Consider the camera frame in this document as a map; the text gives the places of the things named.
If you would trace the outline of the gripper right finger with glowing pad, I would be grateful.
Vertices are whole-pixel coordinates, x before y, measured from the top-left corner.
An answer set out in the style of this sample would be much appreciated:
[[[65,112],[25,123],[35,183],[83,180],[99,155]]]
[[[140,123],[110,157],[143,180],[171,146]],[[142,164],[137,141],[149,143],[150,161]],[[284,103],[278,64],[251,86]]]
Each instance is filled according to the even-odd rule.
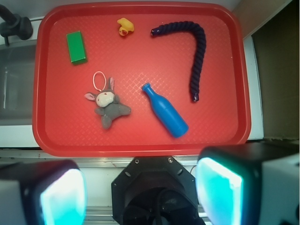
[[[214,225],[297,225],[300,149],[285,142],[209,146],[195,170],[198,201]]]

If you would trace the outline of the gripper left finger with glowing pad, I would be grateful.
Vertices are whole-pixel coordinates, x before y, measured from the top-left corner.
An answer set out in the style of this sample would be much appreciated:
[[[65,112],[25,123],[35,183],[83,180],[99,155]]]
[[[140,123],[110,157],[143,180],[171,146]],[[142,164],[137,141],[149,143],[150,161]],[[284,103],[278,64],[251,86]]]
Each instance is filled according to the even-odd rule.
[[[2,225],[82,225],[87,186],[72,160],[2,164]]]

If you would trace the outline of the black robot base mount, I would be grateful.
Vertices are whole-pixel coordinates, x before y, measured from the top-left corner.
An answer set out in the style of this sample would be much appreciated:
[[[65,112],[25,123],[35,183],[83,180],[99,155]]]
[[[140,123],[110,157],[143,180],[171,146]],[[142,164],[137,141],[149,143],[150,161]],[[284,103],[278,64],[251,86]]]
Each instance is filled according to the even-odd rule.
[[[111,183],[120,225],[203,225],[195,177],[174,157],[135,157]]]

